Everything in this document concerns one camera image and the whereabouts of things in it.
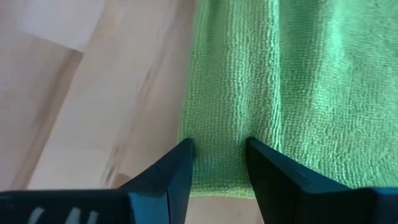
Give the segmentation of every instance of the black object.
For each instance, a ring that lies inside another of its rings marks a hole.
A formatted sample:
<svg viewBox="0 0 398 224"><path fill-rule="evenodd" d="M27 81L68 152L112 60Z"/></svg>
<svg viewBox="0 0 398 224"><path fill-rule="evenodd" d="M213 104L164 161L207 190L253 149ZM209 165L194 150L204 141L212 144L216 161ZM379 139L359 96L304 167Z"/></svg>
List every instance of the black object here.
<svg viewBox="0 0 398 224"><path fill-rule="evenodd" d="M0 223L184 223L192 183L186 139L115 190L0 194ZM254 138L246 164L266 224L398 224L398 189L350 189Z"/></svg>

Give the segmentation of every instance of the green microfiber towel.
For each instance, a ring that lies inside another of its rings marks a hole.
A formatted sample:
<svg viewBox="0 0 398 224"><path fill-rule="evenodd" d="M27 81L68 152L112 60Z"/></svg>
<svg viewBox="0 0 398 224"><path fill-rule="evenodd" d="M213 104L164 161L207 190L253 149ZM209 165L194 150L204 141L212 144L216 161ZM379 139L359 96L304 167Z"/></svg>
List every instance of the green microfiber towel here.
<svg viewBox="0 0 398 224"><path fill-rule="evenodd" d="M398 186L396 0L199 0L194 36L192 195L253 198L249 136L349 187Z"/></svg>

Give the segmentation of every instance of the wooden floor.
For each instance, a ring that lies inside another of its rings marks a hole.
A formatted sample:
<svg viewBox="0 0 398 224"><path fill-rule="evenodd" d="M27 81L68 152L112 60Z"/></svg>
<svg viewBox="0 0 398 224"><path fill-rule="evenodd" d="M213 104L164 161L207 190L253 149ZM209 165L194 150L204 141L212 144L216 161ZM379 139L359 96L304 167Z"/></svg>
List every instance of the wooden floor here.
<svg viewBox="0 0 398 224"><path fill-rule="evenodd" d="M65 2L37 21L42 2L0 2L0 190L117 187L175 145L194 0L81 0L69 23L46 18ZM187 223L262 219L254 200L197 197Z"/></svg>

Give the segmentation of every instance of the white marking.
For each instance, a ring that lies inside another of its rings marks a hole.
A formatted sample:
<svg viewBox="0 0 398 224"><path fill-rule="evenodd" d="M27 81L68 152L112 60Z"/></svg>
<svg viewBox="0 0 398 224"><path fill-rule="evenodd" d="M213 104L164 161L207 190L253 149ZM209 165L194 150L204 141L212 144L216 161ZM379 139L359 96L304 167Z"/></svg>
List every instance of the white marking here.
<svg viewBox="0 0 398 224"><path fill-rule="evenodd" d="M65 224L80 224L80 209L72 208Z"/></svg>
<svg viewBox="0 0 398 224"><path fill-rule="evenodd" d="M30 213L30 217L27 220L27 224L36 224L40 216L43 214L44 208L37 207Z"/></svg>
<svg viewBox="0 0 398 224"><path fill-rule="evenodd" d="M98 212L96 211L91 211L90 216L88 217L87 224L95 224L98 219Z"/></svg>

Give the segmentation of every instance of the microfiber towel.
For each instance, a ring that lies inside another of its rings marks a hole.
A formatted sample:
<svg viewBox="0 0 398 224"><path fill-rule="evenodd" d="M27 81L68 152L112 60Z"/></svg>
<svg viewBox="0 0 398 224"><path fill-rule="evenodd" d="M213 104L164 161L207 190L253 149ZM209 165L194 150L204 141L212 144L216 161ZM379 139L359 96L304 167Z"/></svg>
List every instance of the microfiber towel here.
<svg viewBox="0 0 398 224"><path fill-rule="evenodd" d="M349 187L398 186L396 0L196 10L179 130L195 143L192 195L253 198L249 136Z"/></svg>

